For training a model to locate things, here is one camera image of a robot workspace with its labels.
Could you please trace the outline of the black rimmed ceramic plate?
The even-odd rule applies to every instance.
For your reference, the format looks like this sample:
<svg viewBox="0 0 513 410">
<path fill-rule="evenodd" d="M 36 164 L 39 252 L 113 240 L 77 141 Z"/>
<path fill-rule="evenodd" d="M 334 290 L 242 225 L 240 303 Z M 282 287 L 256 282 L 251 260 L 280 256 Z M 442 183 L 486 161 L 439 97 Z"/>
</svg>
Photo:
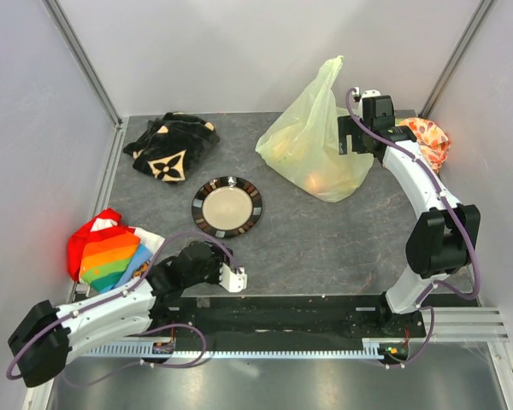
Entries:
<svg viewBox="0 0 513 410">
<path fill-rule="evenodd" d="M 214 178 L 202 185 L 191 204 L 192 219 L 203 232 L 219 239 L 246 234 L 262 218 L 261 191 L 236 176 Z"/>
</svg>

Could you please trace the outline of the pale green plastic bag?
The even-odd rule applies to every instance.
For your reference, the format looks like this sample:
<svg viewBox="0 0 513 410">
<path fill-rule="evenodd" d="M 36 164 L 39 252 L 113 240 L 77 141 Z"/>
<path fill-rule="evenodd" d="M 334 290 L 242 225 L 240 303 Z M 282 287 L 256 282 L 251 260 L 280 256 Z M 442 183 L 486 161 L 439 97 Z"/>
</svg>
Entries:
<svg viewBox="0 0 513 410">
<path fill-rule="evenodd" d="M 269 167 L 304 191 L 309 172 L 334 173 L 337 191 L 317 197 L 324 202 L 340 202 L 352 195 L 373 164 L 370 154 L 339 153 L 337 119 L 348 111 L 337 106 L 333 85 L 343 63 L 343 56 L 325 61 L 255 147 Z"/>
</svg>

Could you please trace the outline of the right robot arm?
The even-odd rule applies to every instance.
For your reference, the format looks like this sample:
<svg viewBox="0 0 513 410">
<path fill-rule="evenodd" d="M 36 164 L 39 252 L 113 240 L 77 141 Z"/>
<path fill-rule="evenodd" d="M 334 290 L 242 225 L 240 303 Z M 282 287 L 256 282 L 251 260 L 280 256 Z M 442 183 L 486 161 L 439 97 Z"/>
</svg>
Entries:
<svg viewBox="0 0 513 410">
<path fill-rule="evenodd" d="M 422 308 L 439 287 L 465 300 L 481 291 L 481 267 L 475 253 L 481 213 L 464 205 L 440 181 L 409 126 L 399 126 L 392 99 L 378 91 L 352 87 L 348 114 L 338 118 L 339 153 L 372 155 L 398 181 L 416 215 L 405 245 L 407 267 L 384 294 L 386 307 L 374 315 L 376 330 L 394 336 L 404 314 Z"/>
</svg>

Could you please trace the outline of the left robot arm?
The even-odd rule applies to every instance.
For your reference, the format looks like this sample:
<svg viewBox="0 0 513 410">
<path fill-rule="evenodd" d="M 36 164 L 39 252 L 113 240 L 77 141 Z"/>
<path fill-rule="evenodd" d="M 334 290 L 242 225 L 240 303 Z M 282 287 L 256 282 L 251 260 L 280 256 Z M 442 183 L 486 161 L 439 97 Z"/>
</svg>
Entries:
<svg viewBox="0 0 513 410">
<path fill-rule="evenodd" d="M 6 377 L 38 387 L 104 344 L 146 332 L 161 336 L 169 329 L 171 306 L 186 289 L 202 283 L 240 292 L 247 275 L 229 248 L 195 241 L 116 289 L 61 306 L 41 301 L 9 336 L 14 359 Z"/>
</svg>

